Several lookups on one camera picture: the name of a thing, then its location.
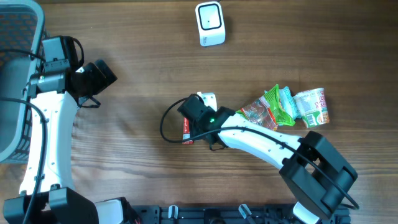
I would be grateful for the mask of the red snack bar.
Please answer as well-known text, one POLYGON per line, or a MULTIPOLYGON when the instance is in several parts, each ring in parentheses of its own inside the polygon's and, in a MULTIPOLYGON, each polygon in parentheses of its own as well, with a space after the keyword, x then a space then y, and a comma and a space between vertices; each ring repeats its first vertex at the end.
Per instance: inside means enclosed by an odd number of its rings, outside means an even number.
POLYGON ((183 121, 183 140, 184 142, 182 144, 193 144, 194 142, 192 140, 187 141, 187 139, 191 138, 190 134, 190 123, 187 118, 184 118, 183 121))

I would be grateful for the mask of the green gummy candy bag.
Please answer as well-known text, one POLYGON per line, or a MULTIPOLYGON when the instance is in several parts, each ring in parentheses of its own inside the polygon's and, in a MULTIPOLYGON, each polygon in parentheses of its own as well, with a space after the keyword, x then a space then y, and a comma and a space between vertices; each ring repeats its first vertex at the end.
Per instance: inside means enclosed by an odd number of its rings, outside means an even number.
POLYGON ((236 113, 251 123, 273 131, 276 131, 279 125, 295 125, 293 117, 282 107, 278 84, 236 113))

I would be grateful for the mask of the grey plastic shopping basket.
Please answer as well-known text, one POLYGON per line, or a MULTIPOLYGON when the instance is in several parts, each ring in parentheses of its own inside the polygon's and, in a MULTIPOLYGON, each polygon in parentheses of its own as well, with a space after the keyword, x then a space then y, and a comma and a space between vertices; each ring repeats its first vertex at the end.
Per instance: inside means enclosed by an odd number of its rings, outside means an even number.
MULTIPOLYGON (((1 1, 1 96, 27 100, 27 83, 44 62, 42 40, 48 37, 45 15, 35 1, 1 1)), ((25 164, 29 157, 31 110, 1 102, 1 162, 25 164)))

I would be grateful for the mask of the light blue tissue pack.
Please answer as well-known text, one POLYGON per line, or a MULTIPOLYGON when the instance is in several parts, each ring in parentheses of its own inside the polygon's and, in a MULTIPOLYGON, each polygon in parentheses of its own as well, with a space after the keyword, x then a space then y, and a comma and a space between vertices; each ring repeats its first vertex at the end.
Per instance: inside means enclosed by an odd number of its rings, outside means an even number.
POLYGON ((262 97, 268 103, 278 124, 293 126, 295 120, 301 118, 289 87, 280 89, 276 84, 269 91, 265 91, 262 97))

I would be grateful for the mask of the cup noodle container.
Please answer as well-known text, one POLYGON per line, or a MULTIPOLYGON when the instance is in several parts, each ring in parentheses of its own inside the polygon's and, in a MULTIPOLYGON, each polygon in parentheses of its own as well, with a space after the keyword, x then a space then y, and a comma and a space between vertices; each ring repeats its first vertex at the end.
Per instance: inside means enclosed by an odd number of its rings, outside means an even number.
POLYGON ((307 128, 330 122, 324 88, 299 92, 293 99, 307 128))

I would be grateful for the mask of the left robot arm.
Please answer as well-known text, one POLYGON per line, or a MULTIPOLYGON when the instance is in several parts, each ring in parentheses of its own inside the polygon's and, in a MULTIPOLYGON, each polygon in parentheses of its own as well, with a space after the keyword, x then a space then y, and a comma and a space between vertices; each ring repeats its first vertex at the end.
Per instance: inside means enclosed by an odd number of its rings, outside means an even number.
POLYGON ((77 193, 71 172, 72 129, 77 111, 99 108, 95 95, 117 80, 103 60, 84 63, 70 36, 44 39, 43 69, 27 84, 32 109, 29 159, 19 196, 7 199, 8 223, 128 223, 137 220, 125 198, 94 203, 77 193))

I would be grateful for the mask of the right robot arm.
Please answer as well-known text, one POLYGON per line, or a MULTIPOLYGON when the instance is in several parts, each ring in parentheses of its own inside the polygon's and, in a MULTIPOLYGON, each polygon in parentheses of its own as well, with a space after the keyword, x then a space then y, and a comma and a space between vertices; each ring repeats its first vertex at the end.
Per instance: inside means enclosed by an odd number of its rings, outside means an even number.
POLYGON ((196 95, 184 99, 178 112, 191 122, 198 139, 242 150, 277 168, 297 199, 292 213, 301 222, 330 219, 344 199, 359 207, 348 195, 357 172, 321 134, 278 133, 229 108, 214 110, 196 95))

